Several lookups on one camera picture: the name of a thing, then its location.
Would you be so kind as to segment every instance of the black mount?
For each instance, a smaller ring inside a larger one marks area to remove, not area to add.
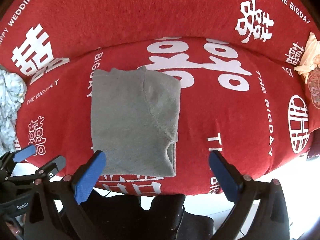
[[[29,146],[0,159],[1,239],[15,239],[5,221],[26,213],[22,236],[25,240],[107,240],[108,236],[100,232],[80,206],[87,201],[105,166],[105,154],[97,151],[73,176],[66,175],[61,181],[50,182],[50,179],[65,167],[62,156],[54,158],[33,175],[10,177],[17,161],[32,155],[33,150]],[[235,239],[257,199],[261,200],[259,208],[243,239],[289,240],[288,213],[277,179],[266,183],[254,181],[249,175],[242,176],[218,151],[210,153],[209,164],[227,199],[235,203],[211,240]],[[62,202],[63,222],[54,200]]]

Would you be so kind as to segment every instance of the beige cloth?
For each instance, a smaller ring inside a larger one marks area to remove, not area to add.
[[[320,41],[317,41],[316,36],[310,32],[300,65],[295,67],[294,70],[297,71],[299,75],[302,75],[305,78],[304,82],[307,83],[309,72],[317,66],[320,67]]]

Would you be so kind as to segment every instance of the blue gripper pad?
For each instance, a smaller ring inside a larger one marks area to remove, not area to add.
[[[34,145],[29,145],[22,150],[15,153],[13,161],[16,163],[22,162],[26,158],[36,153],[36,147]]]
[[[237,182],[233,178],[228,166],[232,166],[227,163],[223,156],[217,152],[210,152],[209,165],[211,170],[214,172],[217,181],[223,189],[227,199],[233,203],[236,203],[239,199],[239,194],[241,191],[241,182]]]
[[[94,185],[96,185],[97,180],[102,173],[103,168],[106,166],[105,153],[99,151],[95,154],[97,156],[75,185],[75,199],[79,205],[82,202],[87,201]]]

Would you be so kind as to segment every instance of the cable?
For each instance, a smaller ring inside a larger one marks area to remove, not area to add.
[[[106,196],[108,196],[109,194],[111,193],[111,191],[109,191],[105,196],[103,196],[103,197],[106,197]]]

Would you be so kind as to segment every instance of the white chinese character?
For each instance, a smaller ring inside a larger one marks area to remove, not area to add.
[[[158,182],[153,181],[151,184],[149,185],[135,185],[132,184],[134,190],[136,191],[137,195],[142,195],[142,194],[161,194],[161,184]],[[141,192],[142,188],[144,187],[152,187],[152,191],[147,191],[147,192]]]
[[[125,189],[125,186],[118,183],[117,185],[115,186],[108,186],[106,184],[102,184],[106,190],[108,191],[115,191],[115,192],[121,192],[123,194],[128,194],[128,191]]]
[[[31,28],[26,34],[26,40],[19,48],[15,47],[12,52],[13,56],[11,60],[13,62],[17,61],[15,65],[18,68],[21,66],[21,72],[27,76],[33,75],[54,59],[50,42],[43,45],[49,35],[44,32],[37,38],[37,35],[39,35],[41,31],[42,27],[40,24],[38,24],[35,29]]]
[[[17,137],[16,137],[16,139],[13,141],[13,144],[14,144],[14,148],[16,149],[16,151],[21,150],[21,146],[20,146],[20,143],[19,143],[19,140],[18,140]]]
[[[151,177],[151,176],[142,176],[142,175],[103,175],[104,180],[98,180],[98,182],[136,182],[136,181],[148,181],[148,180],[160,180],[164,179],[163,177]]]
[[[309,139],[308,108],[298,95],[291,97],[288,108],[289,132],[292,150],[300,153]]]
[[[213,39],[206,39],[208,43],[204,45],[204,49],[213,54],[220,57],[231,58],[232,60],[225,61],[220,58],[209,56],[209,59],[213,63],[202,63],[198,64],[195,62],[188,61],[189,55],[186,53],[179,53],[170,58],[168,57],[160,57],[160,56],[151,56],[149,60],[153,62],[152,64],[145,65],[148,70],[164,70],[162,73],[179,77],[181,88],[191,87],[195,83],[195,79],[193,76],[185,71],[185,70],[168,70],[168,69],[186,69],[186,68],[204,68],[208,70],[217,70],[222,72],[230,72],[236,74],[242,74],[251,76],[252,74],[249,71],[241,68],[241,63],[238,60],[234,60],[234,58],[238,57],[238,53],[231,47],[226,46],[229,44],[225,41],[218,41]],[[160,48],[163,45],[171,45],[172,50],[166,50]],[[177,53],[186,51],[188,49],[188,45],[185,42],[181,41],[170,41],[170,42],[156,42],[148,46],[147,50],[152,53]],[[240,82],[239,85],[232,85],[230,80],[235,80]],[[218,82],[222,87],[227,89],[236,90],[236,91],[247,91],[249,90],[249,84],[245,78],[234,75],[234,74],[225,74],[222,73],[218,77]]]
[[[49,62],[47,66],[43,67],[39,71],[37,71],[31,78],[30,85],[37,81],[39,78],[43,77],[44,73],[48,73],[49,71],[64,65],[65,63],[70,62],[70,59],[67,57],[56,58],[53,61]]]
[[[298,43],[292,43],[292,45],[293,47],[289,49],[289,55],[285,54],[287,56],[286,62],[292,65],[297,65],[304,49],[303,47],[298,46]]]
[[[286,73],[287,73],[290,77],[293,77],[291,68],[287,68],[287,67],[284,68],[284,67],[282,67],[282,69],[283,69],[284,71],[286,71]]]
[[[30,122],[29,126],[29,145],[33,144],[36,146],[36,153],[34,156],[45,155],[46,150],[44,143],[47,141],[45,137],[43,137],[43,121],[44,117],[39,116],[37,120]]]
[[[247,38],[241,41],[242,43],[248,43],[252,33],[253,33],[254,39],[260,38],[260,40],[263,39],[264,42],[266,40],[270,40],[272,37],[272,33],[268,33],[268,27],[273,26],[273,20],[269,19],[268,13],[266,15],[266,13],[263,12],[261,9],[256,10],[255,7],[256,7],[256,0],[251,0],[251,2],[246,1],[241,3],[240,11],[244,15],[244,18],[238,19],[238,23],[235,30],[237,30],[241,36],[246,35],[247,31],[249,30],[249,34]],[[254,21],[257,21],[259,25],[254,26]]]

